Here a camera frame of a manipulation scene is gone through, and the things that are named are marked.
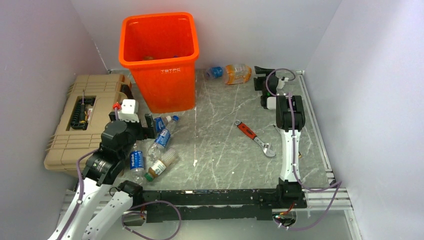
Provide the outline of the blue label bottle white cap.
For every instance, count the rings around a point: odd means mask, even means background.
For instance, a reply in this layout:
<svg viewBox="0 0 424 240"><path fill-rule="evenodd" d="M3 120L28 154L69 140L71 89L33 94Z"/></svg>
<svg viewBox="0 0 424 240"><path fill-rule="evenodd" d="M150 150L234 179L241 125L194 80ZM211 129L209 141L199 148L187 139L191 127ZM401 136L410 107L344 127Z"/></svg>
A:
<svg viewBox="0 0 424 240"><path fill-rule="evenodd" d="M160 133L171 121L172 117L170 115L154 118L153 122L156 133Z"/></svg>

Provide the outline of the blue crushed bottle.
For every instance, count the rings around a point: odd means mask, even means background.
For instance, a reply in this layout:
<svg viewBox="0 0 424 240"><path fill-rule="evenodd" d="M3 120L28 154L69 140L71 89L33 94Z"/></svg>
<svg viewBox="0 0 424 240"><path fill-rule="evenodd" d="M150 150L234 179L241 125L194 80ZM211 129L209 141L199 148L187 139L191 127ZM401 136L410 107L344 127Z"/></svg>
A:
<svg viewBox="0 0 424 240"><path fill-rule="evenodd" d="M221 66L209 67L205 71L207 79L218 79L224 75L224 69Z"/></svg>

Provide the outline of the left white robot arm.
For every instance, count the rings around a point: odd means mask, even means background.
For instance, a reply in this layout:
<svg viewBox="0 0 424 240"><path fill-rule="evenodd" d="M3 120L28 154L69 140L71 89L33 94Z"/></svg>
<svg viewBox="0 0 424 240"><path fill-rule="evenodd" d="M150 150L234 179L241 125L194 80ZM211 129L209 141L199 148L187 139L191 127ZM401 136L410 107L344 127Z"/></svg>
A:
<svg viewBox="0 0 424 240"><path fill-rule="evenodd" d="M86 154L84 169L77 169L78 190L50 236L51 240L100 240L125 211L137 210L144 203L143 188L126 180L106 206L95 214L101 199L124 169L133 145L156 135L154 119L149 113L144 116L146 127L135 113L134 121L117 119L118 115L113 112L109 115L113 121L105 126L99 148Z"/></svg>

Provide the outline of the large orange juice bottle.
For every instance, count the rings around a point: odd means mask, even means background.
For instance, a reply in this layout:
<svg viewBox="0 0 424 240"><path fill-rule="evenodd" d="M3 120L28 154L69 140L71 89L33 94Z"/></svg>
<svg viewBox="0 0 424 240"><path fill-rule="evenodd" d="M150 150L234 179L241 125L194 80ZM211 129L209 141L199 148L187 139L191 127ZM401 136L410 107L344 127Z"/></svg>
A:
<svg viewBox="0 0 424 240"><path fill-rule="evenodd" d="M226 85L237 85L248 82L252 69L246 64L229 64L223 68L223 82Z"/></svg>

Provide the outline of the small orange bottle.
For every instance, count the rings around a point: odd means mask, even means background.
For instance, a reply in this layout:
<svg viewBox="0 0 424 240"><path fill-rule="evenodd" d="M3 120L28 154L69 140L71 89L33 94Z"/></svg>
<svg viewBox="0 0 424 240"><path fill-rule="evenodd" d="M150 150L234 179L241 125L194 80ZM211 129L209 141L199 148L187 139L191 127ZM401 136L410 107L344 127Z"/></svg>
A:
<svg viewBox="0 0 424 240"><path fill-rule="evenodd" d="M145 57L143 58L143 60L144 60L144 61L152 61L152 60L155 60L155 58L154 58L153 56L145 56Z"/></svg>

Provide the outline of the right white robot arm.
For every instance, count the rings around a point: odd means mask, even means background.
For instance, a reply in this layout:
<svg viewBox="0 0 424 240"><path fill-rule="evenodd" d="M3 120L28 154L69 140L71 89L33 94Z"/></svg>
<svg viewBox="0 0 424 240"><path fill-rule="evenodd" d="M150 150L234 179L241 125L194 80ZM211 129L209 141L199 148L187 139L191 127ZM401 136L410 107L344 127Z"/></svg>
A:
<svg viewBox="0 0 424 240"><path fill-rule="evenodd" d="M253 67L257 75L254 81L256 91L261 91L260 105L267 110L275 110L275 128L282 141L282 168L278 178L276 203L287 208L293 202L304 199L299 171L299 141L306 124L303 100L300 95L279 94L285 83L296 79L297 75L287 68L269 69Z"/></svg>

